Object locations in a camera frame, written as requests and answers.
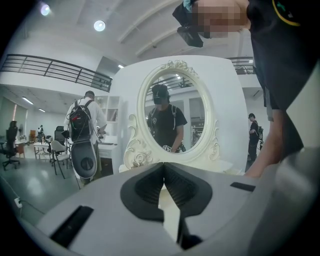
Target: black cap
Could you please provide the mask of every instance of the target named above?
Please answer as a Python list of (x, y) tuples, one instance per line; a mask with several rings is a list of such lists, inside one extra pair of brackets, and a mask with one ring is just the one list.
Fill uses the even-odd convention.
[(88, 90), (88, 91), (85, 93), (84, 96), (86, 96), (87, 94), (91, 94), (91, 95), (93, 95), (93, 97), (95, 96), (95, 93), (94, 93), (92, 90)]
[(166, 98), (168, 93), (168, 88), (163, 84), (156, 84), (152, 87), (153, 98)]

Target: light fixture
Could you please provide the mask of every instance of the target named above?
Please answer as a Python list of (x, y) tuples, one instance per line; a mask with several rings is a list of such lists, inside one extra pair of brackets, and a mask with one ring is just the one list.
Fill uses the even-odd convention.
[(94, 29), (98, 32), (104, 31), (106, 28), (106, 24), (102, 20), (97, 20), (94, 25)]
[(33, 103), (32, 103), (30, 100), (28, 100), (26, 97), (22, 97), (22, 99), (24, 99), (26, 102), (28, 102), (28, 103), (30, 103), (31, 105), (33, 105)]
[(41, 7), (40, 12), (41, 12), (41, 14), (42, 14), (43, 16), (47, 16), (47, 15), (50, 13), (50, 7), (49, 7), (49, 5), (44, 4), (44, 5)]

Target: desk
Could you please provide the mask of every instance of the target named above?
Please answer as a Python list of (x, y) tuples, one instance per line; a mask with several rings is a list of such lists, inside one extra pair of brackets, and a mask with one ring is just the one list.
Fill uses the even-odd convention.
[(33, 149), (34, 149), (34, 156), (35, 159), (37, 159), (37, 154), (39, 155), (39, 159), (40, 159), (40, 155), (49, 155), (50, 157), (50, 153), (49, 152), (45, 152), (45, 149), (48, 149), (50, 146), (49, 143), (41, 143), (41, 142), (37, 142), (33, 144)]
[(120, 145), (105, 145), (98, 144), (99, 154), (101, 158), (101, 167), (104, 169), (104, 165), (107, 165), (108, 161), (104, 159), (111, 159), (113, 174), (119, 173), (119, 167), (122, 162), (122, 154)]
[(16, 140), (15, 142), (16, 148), (18, 150), (19, 157), (23, 154), (23, 158), (26, 158), (25, 156), (25, 144), (28, 143), (26, 139), (22, 140)]

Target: black office chair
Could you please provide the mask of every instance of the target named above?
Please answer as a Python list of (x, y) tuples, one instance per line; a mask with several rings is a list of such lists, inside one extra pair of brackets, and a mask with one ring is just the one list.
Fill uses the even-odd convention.
[[(57, 126), (55, 131), (54, 131), (54, 140), (59, 142), (62, 146), (65, 145), (65, 137), (62, 135), (62, 132), (64, 131), (64, 127), (63, 126)], [(49, 146), (49, 148), (47, 149), (47, 151), (52, 154), (52, 149), (51, 146)], [(61, 153), (63, 153), (64, 151), (58, 151), (56, 152), (56, 154), (60, 155)], [(56, 161), (54, 156), (52, 155), (52, 159), (50, 159), (51, 166), (54, 166), (54, 162)]]
[(2, 162), (3, 169), (6, 171), (6, 167), (10, 164), (14, 165), (14, 169), (17, 169), (15, 163), (20, 165), (19, 160), (12, 160), (11, 158), (14, 157), (17, 153), (17, 149), (15, 148), (15, 140), (18, 133), (18, 127), (10, 127), (9, 130), (6, 130), (6, 146), (4, 147), (4, 142), (1, 143), (1, 150), (0, 153), (4, 154), (7, 161)]

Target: black t-shirt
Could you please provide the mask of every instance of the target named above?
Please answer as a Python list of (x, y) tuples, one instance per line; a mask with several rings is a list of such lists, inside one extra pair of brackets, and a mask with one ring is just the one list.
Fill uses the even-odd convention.
[[(173, 113), (176, 113), (175, 124)], [(155, 141), (162, 148), (165, 146), (171, 148), (177, 137), (177, 127), (187, 124), (187, 120), (178, 107), (169, 104), (163, 111), (153, 109), (148, 115), (147, 124), (154, 130)]]
[(305, 34), (296, 15), (299, 9), (292, 5), (285, 0), (250, 0), (247, 8), (254, 65), (264, 92), (264, 105), (268, 90), (272, 109), (284, 112), (282, 158), (303, 147), (286, 111), (306, 84), (317, 61), (313, 47), (305, 42), (307, 36), (312, 35)]
[(249, 137), (250, 137), (250, 144), (251, 145), (255, 145), (255, 144), (257, 144), (258, 143), (258, 141), (259, 141), (259, 136), (258, 136), (258, 131), (259, 131), (259, 126), (258, 126), (258, 123), (257, 123), (257, 121), (253, 121), (252, 122), (252, 124), (251, 124), (251, 126), (250, 126), (250, 131), (251, 130), (255, 130), (255, 133), (251, 133), (250, 135), (249, 135)]

